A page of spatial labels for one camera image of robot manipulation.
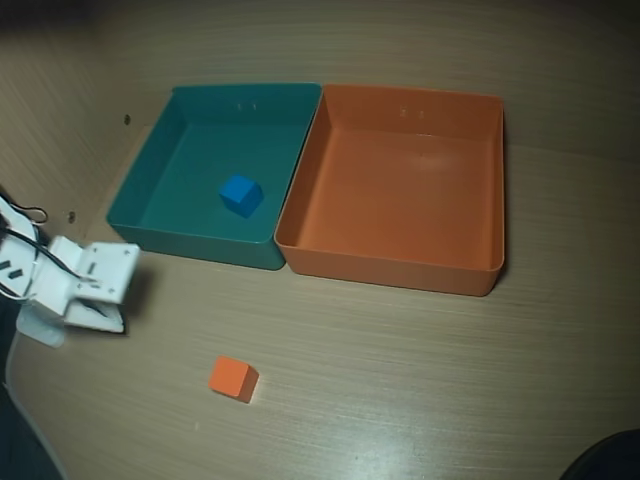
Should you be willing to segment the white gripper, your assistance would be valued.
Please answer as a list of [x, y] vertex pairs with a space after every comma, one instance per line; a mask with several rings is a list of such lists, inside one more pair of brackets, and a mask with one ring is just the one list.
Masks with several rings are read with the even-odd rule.
[[95, 242], [86, 247], [78, 263], [82, 279], [73, 288], [75, 297], [64, 322], [74, 327], [121, 334], [125, 321], [119, 306], [131, 282], [140, 255], [131, 243]]

